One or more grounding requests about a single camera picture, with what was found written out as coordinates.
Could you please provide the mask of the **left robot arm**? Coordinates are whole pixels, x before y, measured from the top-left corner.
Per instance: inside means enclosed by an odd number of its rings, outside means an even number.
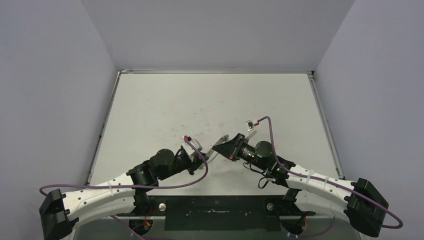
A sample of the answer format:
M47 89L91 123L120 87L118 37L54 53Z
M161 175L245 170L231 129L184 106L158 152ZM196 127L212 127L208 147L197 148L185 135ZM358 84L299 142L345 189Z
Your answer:
M50 185L50 192L45 192L43 186L39 189L45 196L39 208L43 238L61 240L77 227L111 215L144 215L149 210L148 191L160 189L160 181L183 171L193 175L208 159L199 150L180 147L173 153L161 149L150 159L98 185L81 185L68 192L62 192L59 184Z

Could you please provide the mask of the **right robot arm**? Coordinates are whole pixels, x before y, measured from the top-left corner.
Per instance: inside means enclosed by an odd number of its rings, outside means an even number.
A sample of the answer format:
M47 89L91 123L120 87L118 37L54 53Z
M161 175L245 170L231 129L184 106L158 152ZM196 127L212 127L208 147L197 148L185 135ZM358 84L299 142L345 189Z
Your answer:
M262 170L266 179L287 188L282 201L286 213L324 214L349 222L366 236L380 235L384 210L389 204L370 181L349 181L316 173L276 155L268 141L249 145L241 133L212 149L228 160L246 161Z

